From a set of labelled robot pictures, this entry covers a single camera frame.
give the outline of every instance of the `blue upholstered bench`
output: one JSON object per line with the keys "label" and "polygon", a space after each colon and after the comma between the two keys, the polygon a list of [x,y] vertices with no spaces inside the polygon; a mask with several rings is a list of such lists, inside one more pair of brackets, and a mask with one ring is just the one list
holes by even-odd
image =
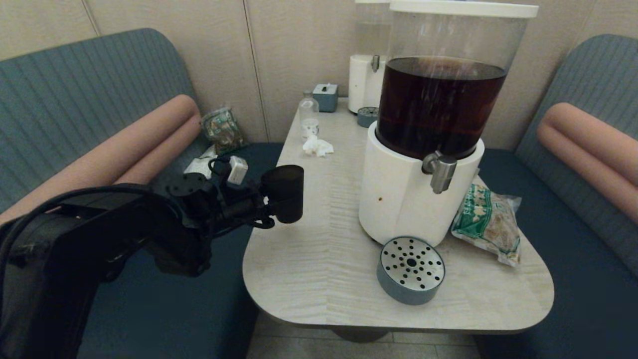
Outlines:
{"label": "blue upholstered bench", "polygon": [[538,122],[560,102],[638,137],[637,54],[638,40],[621,36],[578,46],[516,152],[489,149],[481,161],[492,190],[523,198],[518,224],[555,290],[539,325],[516,335],[475,336],[485,359],[638,358],[638,227],[536,139]]}
{"label": "blue upholstered bench", "polygon": [[[152,29],[2,61],[0,212],[179,94],[196,98],[177,51]],[[208,146],[199,137],[152,185],[163,188]],[[281,148],[239,150],[248,179],[273,168]],[[242,227],[214,241],[212,266],[198,278],[160,273],[148,254],[135,254],[98,289],[78,357],[245,357],[257,316],[241,271],[250,232]]]}

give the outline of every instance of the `floor tile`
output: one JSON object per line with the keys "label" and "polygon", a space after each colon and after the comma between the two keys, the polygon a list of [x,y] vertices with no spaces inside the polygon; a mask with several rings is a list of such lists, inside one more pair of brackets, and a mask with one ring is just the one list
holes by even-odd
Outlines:
{"label": "floor tile", "polygon": [[247,359],[436,359],[434,346],[345,340],[253,337]]}
{"label": "floor tile", "polygon": [[[255,325],[254,336],[269,337],[297,337],[297,338],[315,338],[315,339],[341,339],[332,330],[327,329],[307,329],[299,328],[292,325],[281,324],[264,313],[259,313],[257,324]],[[388,333],[376,342],[392,342],[392,334]]]}
{"label": "floor tile", "polygon": [[395,343],[410,344],[443,344],[452,346],[475,346],[474,338],[464,334],[442,333],[397,333],[394,332]]}
{"label": "floor tile", "polygon": [[480,359],[475,346],[436,346],[439,359]]}

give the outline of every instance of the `clear plastic container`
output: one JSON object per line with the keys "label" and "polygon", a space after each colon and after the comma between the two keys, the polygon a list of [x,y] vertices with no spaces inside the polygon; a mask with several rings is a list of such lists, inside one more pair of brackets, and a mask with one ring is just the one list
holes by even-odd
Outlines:
{"label": "clear plastic container", "polygon": [[357,55],[384,56],[392,27],[390,0],[355,0]]}
{"label": "clear plastic container", "polygon": [[304,91],[304,98],[299,102],[299,124],[301,139],[305,142],[310,135],[319,135],[319,103],[313,98],[312,91]]}
{"label": "clear plastic container", "polygon": [[538,6],[393,0],[376,136],[413,158],[470,155]]}

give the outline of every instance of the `dark brown liquid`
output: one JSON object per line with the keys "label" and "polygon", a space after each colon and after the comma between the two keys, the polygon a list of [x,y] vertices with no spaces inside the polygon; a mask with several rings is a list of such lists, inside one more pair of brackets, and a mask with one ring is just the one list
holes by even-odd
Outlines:
{"label": "dark brown liquid", "polygon": [[496,66],[451,57],[404,57],[385,67],[376,136],[389,149],[423,159],[439,150],[474,151],[505,81]]}

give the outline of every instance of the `table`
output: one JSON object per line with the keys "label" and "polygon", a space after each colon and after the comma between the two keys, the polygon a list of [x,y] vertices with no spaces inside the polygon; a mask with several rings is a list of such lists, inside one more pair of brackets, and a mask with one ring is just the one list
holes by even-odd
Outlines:
{"label": "table", "polygon": [[337,112],[319,121],[320,138],[335,153],[306,155],[296,116],[278,162],[305,170],[303,217],[255,229],[244,255],[246,287],[265,313],[311,328],[469,334],[517,333],[545,318],[554,285],[522,233],[518,268],[448,233],[436,247],[445,282],[429,303],[405,305],[386,294],[376,279],[381,245],[358,216],[367,128],[357,125],[343,98]]}

